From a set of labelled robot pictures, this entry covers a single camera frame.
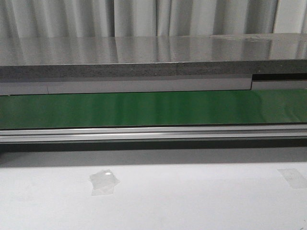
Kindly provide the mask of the grey stone counter slab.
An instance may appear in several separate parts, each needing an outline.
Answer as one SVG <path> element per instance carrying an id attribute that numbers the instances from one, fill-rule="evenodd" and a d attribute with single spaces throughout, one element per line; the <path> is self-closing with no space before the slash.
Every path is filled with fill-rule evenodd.
<path id="1" fill-rule="evenodd" d="M 3 38 L 2 81 L 306 73 L 305 34 Z"/>

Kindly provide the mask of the clear tape patch left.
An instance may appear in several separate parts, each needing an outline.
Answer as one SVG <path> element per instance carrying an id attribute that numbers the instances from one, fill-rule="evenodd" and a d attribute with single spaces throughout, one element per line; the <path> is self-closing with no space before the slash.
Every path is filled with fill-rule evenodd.
<path id="1" fill-rule="evenodd" d="M 112 195 L 115 186 L 120 183 L 120 180 L 109 169 L 90 175 L 89 181 L 93 186 L 92 196 Z"/>

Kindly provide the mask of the clear tape patch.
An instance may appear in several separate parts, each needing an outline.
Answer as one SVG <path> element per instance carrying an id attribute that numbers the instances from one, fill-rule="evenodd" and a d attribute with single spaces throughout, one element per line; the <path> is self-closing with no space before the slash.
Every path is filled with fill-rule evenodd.
<path id="1" fill-rule="evenodd" d="M 112 195 L 115 186 L 120 183 L 120 180 L 109 169 L 90 175 L 89 181 L 93 186 L 92 196 Z"/>
<path id="2" fill-rule="evenodd" d="M 294 189 L 305 189 L 307 179 L 297 169 L 278 169 L 278 172 Z"/>

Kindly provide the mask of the green conveyor belt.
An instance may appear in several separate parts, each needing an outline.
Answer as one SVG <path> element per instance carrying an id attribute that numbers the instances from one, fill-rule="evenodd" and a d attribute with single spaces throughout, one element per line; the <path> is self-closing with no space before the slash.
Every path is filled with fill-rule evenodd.
<path id="1" fill-rule="evenodd" d="M 305 89 L 15 95 L 0 99 L 1 129 L 306 121 Z"/>

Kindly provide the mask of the clear tape patch right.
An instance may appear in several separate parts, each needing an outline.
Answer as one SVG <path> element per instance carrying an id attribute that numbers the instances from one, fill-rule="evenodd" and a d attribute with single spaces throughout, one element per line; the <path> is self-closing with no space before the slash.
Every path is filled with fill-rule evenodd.
<path id="1" fill-rule="evenodd" d="M 307 179 L 297 169 L 278 169 L 278 172 L 294 189 L 305 189 Z"/>

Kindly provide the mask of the white pleated curtain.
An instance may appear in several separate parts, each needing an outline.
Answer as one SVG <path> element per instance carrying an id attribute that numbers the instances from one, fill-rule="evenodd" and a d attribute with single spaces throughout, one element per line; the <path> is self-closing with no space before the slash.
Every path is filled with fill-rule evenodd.
<path id="1" fill-rule="evenodd" d="M 3 0 L 0 35 L 123 37 L 301 33 L 304 0 Z"/>

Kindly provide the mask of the grey conveyor back rail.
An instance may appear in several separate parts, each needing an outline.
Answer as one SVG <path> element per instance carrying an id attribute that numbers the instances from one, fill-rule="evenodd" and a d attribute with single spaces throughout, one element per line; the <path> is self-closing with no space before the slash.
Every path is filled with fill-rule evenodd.
<path id="1" fill-rule="evenodd" d="M 305 73 L 1 80 L 1 95 L 305 89 Z"/>

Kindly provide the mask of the aluminium conveyor front rail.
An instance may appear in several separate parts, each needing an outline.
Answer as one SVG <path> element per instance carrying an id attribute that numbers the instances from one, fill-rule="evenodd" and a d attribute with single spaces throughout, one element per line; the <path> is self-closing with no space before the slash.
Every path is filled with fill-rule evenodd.
<path id="1" fill-rule="evenodd" d="M 194 138 L 299 138 L 306 137 L 305 124 L 235 126 L 157 126 L 112 128 L 63 128 L 2 130 L 2 143 L 146 140 Z"/>

